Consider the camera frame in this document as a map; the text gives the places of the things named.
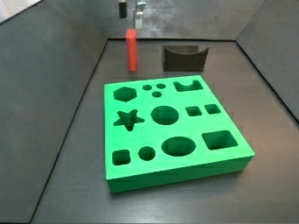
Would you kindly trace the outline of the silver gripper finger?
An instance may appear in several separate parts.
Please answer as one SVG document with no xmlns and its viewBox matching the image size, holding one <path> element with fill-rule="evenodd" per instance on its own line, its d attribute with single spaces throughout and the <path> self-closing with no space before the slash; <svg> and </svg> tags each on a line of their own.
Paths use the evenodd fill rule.
<svg viewBox="0 0 299 224">
<path fill-rule="evenodd" d="M 118 17 L 126 18 L 126 0 L 117 0 Z"/>
<path fill-rule="evenodd" d="M 146 4 L 146 0 L 134 0 L 133 25 L 136 29 L 142 28 L 145 4 Z"/>
</svg>

